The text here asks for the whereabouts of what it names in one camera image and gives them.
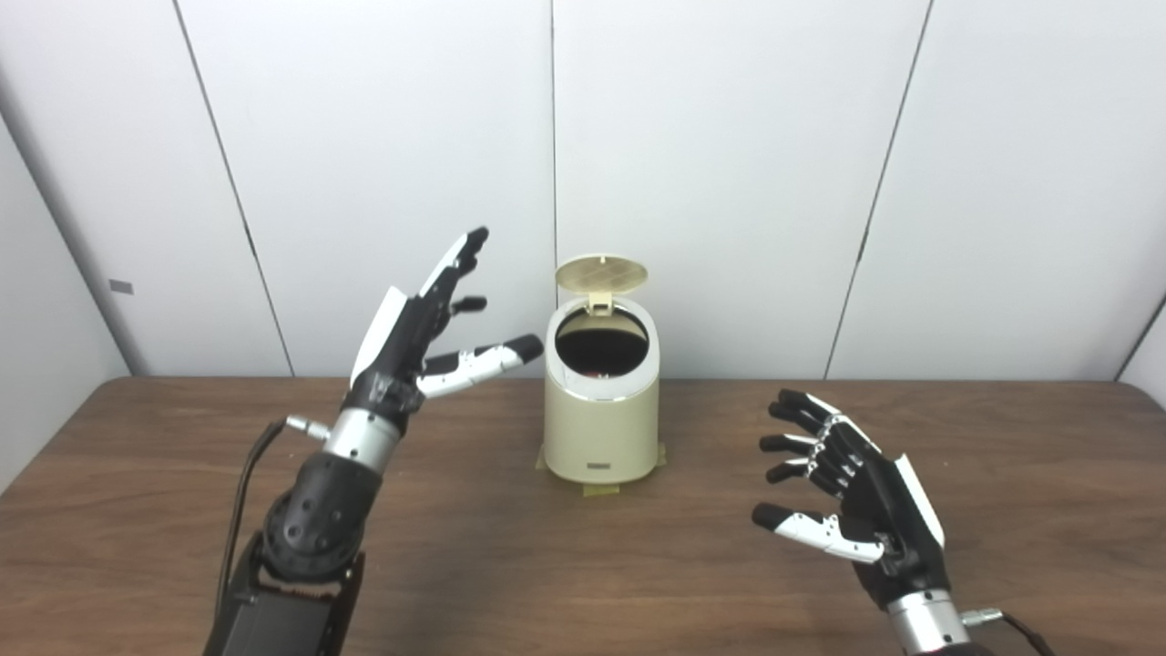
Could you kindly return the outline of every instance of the robotic hand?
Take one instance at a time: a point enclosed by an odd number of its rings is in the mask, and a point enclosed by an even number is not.
[[[814,437],[761,438],[763,452],[796,457],[770,470],[766,480],[809,479],[842,502],[841,514],[759,503],[753,523],[851,560],[863,588],[890,615],[905,655],[991,656],[968,637],[951,602],[943,528],[907,457],[887,460],[845,415],[803,393],[781,390],[770,415]]]
[[[485,227],[463,234],[419,294],[388,289],[360,345],[333,426],[288,417],[260,437],[236,496],[204,656],[339,654],[360,587],[365,519],[409,417],[426,398],[463,390],[542,355],[542,343],[526,336],[426,360],[429,344],[454,315],[486,305],[482,296],[454,301],[452,294],[477,266],[487,235]],[[272,506],[264,530],[251,538],[227,583],[247,480],[285,426],[323,442],[323,449],[304,461],[295,485]]]

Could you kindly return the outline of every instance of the black fingertip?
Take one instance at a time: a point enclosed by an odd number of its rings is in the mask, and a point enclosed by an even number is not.
[[[782,422],[798,422],[801,419],[801,414],[781,405],[780,402],[773,402],[770,404],[770,417]]]
[[[454,303],[456,311],[482,311],[486,309],[486,296],[465,296]]]
[[[758,503],[753,507],[753,523],[766,531],[774,531],[782,522],[788,520],[794,512],[772,503]]]
[[[535,336],[522,336],[503,343],[503,346],[517,353],[524,365],[542,355],[542,340]]]
[[[778,393],[778,402],[792,408],[800,408],[809,403],[809,398],[806,396],[806,393],[782,388],[781,392]]]
[[[814,451],[814,445],[789,439],[787,436],[765,436],[757,446],[765,453],[786,451],[799,456],[809,456]]]
[[[780,484],[781,481],[785,481],[787,479],[801,477],[805,473],[806,473],[805,465],[791,465],[788,463],[782,463],[781,465],[778,465],[777,467],[766,472],[765,480],[768,481],[770,485]]]
[[[457,273],[459,275],[469,275],[473,273],[475,268],[478,268],[478,258],[470,255],[458,259]]]
[[[471,230],[465,233],[465,246],[468,248],[470,247],[473,248],[471,254],[476,253],[478,252],[478,248],[482,247],[482,244],[486,242],[487,238],[490,238],[490,228],[483,225],[482,227]]]

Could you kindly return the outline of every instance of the wooden table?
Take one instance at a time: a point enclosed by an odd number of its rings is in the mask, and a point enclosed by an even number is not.
[[[907,451],[948,536],[961,607],[1000,606],[1060,656],[1166,643],[1166,414],[1117,385],[787,385]],[[541,382],[430,402],[368,523],[345,656],[893,656],[850,567],[750,523],[781,383],[668,382],[668,464],[619,495],[535,471]],[[201,654],[239,467],[269,419],[331,421],[338,380],[125,379],[98,390],[0,498],[0,653]],[[254,529],[318,444],[287,433]],[[975,629],[1027,655],[1005,626]]]

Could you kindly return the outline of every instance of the trash can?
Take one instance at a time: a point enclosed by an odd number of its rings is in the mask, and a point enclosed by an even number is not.
[[[642,479],[659,457],[660,341],[655,323],[626,294],[647,278],[617,255],[583,255],[555,273],[580,294],[547,326],[543,460],[586,485]]]

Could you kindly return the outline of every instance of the small label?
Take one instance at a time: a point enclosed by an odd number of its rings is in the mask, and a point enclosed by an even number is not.
[[[134,295],[134,283],[110,277],[110,290],[118,291],[119,294],[129,294],[132,296]]]

